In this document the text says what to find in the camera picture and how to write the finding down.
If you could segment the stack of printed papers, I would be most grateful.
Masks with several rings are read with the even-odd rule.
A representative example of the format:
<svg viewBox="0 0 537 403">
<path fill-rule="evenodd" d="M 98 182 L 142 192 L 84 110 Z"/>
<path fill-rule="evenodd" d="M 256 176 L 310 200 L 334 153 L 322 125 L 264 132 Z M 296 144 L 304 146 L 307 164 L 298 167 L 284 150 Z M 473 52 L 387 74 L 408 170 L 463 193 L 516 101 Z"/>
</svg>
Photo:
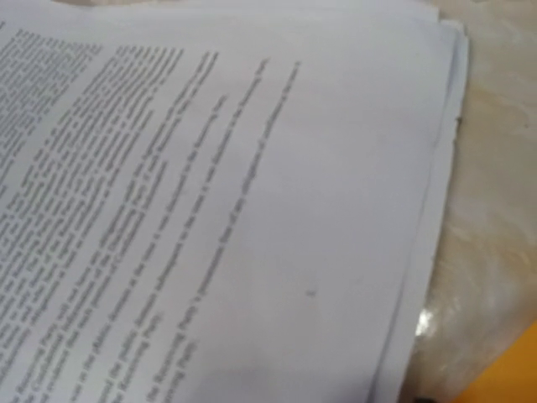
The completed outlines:
<svg viewBox="0 0 537 403">
<path fill-rule="evenodd" d="M 2 401 L 395 402 L 468 45 L 416 1 L 2 2 Z"/>
</svg>

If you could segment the orange file folder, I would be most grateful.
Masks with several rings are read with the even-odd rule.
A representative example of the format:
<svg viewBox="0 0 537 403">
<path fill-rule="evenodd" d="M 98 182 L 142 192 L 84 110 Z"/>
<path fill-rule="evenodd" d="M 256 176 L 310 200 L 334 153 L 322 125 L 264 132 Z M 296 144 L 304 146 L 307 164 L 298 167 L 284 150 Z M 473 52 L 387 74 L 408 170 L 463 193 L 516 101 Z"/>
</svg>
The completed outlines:
<svg viewBox="0 0 537 403">
<path fill-rule="evenodd" d="M 536 322 L 454 402 L 535 403 Z"/>
</svg>

